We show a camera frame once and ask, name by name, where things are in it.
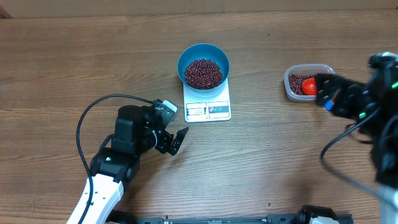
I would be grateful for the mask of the red scoop with blue handle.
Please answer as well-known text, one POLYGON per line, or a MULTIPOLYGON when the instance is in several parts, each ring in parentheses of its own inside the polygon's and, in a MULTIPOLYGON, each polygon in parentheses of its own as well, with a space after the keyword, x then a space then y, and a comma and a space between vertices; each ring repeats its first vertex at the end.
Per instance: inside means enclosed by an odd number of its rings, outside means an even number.
MULTIPOLYGON (((302 83, 302 91, 305 95, 315 96, 317 94, 316 80, 314 78, 308 78, 304 80, 302 83)), ((333 103, 331 100, 327 100, 324 107, 327 111, 331 111, 333 108, 333 103)))

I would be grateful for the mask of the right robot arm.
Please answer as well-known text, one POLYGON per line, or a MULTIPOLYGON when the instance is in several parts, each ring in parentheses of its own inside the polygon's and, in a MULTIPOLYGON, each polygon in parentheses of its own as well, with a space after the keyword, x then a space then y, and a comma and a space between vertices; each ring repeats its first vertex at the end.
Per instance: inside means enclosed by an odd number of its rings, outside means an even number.
POLYGON ((368 66, 373 73, 367 83, 335 74, 315 75, 316 104, 335 116, 355 122, 322 149, 320 163, 335 177, 376 197, 380 202, 381 223, 397 223, 397 55, 374 54, 368 66), (332 145, 355 130, 370 138, 378 190, 337 171, 324 158, 332 145))

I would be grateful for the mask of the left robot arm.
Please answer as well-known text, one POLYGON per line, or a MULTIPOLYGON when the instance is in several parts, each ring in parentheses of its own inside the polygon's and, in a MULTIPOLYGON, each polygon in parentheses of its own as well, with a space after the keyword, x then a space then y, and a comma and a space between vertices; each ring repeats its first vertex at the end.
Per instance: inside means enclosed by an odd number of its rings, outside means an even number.
POLYGON ((72 212, 69 223, 136 223, 137 218, 115 210, 139 170, 140 158, 150 149, 174 156, 188 132, 165 129, 178 106, 157 100, 150 106, 126 105, 118 110, 115 130, 105 138, 90 162, 91 178, 72 212))

